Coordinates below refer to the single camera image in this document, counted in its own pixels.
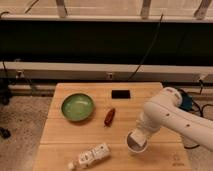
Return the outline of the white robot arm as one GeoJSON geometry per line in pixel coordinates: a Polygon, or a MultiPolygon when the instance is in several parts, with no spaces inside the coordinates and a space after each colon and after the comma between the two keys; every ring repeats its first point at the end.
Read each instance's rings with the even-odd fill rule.
{"type": "Polygon", "coordinates": [[[165,87],[148,99],[136,128],[127,135],[129,150],[133,153],[145,151],[151,136],[164,126],[213,151],[213,121],[180,109],[181,104],[181,94],[172,87],[165,87]]]}

